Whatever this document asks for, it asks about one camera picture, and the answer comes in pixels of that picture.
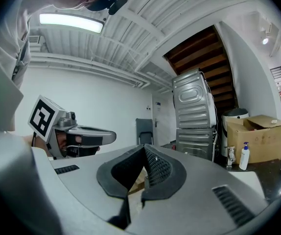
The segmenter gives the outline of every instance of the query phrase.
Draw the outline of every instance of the cardboard box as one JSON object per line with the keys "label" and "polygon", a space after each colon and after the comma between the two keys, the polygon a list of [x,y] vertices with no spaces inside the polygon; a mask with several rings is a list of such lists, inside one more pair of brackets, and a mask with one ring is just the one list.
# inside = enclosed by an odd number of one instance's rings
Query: cardboard box
{"label": "cardboard box", "polygon": [[260,115],[237,119],[228,117],[228,147],[235,146],[236,163],[239,164],[244,142],[250,150],[249,162],[258,163],[281,159],[281,120]]}

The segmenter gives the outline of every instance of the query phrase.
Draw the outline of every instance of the wooden staircase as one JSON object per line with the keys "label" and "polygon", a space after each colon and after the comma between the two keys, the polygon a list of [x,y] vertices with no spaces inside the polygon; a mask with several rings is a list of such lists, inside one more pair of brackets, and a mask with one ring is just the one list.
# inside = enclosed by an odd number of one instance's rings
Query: wooden staircase
{"label": "wooden staircase", "polygon": [[195,68],[205,74],[219,119],[225,111],[238,107],[230,63],[213,26],[188,38],[165,58],[178,75]]}

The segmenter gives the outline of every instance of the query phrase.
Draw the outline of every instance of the white corrugated ceiling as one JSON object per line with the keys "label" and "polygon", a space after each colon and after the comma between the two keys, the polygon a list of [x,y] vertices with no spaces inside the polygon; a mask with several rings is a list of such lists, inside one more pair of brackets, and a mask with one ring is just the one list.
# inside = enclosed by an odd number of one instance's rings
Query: white corrugated ceiling
{"label": "white corrugated ceiling", "polygon": [[[209,0],[129,0],[114,16],[109,16],[106,10],[91,12],[85,8],[58,10],[48,7],[31,18],[31,35],[44,36],[49,53],[65,55],[66,59],[71,56],[102,63],[107,67],[117,69],[114,72],[119,71],[119,76],[115,77],[117,80],[121,79],[138,87],[146,84],[145,81],[147,81],[151,84],[148,88],[161,89],[163,92],[162,88],[167,90],[171,86],[172,76],[169,73],[152,63],[146,63],[138,73],[135,73],[135,69],[159,43],[166,40],[168,35],[176,32],[183,24],[187,24],[187,18],[193,8],[202,8],[207,1]],[[105,26],[100,34],[93,34],[76,28],[41,25],[39,14],[42,12],[60,12],[90,17],[104,21]],[[131,18],[131,14],[133,17],[136,16],[137,23]],[[40,61],[37,58],[36,61],[32,61],[38,62],[32,63],[32,66],[44,64],[43,60]],[[55,61],[48,60],[46,66],[79,69],[76,64],[60,62],[57,65]],[[81,67],[81,69],[90,70],[89,67]],[[125,78],[120,77],[121,71],[125,71]],[[103,73],[102,70],[94,70],[94,72]],[[129,74],[133,74],[134,78],[141,78],[142,83],[129,80]]]}

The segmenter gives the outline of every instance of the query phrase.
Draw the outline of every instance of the white door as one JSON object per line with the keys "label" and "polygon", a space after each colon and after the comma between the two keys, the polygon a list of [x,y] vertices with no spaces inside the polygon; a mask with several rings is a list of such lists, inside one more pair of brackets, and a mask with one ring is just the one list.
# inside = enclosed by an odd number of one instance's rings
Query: white door
{"label": "white door", "polygon": [[154,145],[170,143],[170,116],[168,100],[152,95]]}

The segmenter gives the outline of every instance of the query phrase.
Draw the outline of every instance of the black countertop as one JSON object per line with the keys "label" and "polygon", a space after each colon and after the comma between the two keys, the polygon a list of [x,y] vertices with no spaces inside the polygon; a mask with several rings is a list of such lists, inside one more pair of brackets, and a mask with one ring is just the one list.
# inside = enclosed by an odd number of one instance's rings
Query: black countertop
{"label": "black countertop", "polygon": [[[238,164],[233,164],[229,171],[244,171]],[[261,183],[266,200],[272,203],[281,196],[281,160],[271,160],[248,164],[245,171],[254,171]]]}

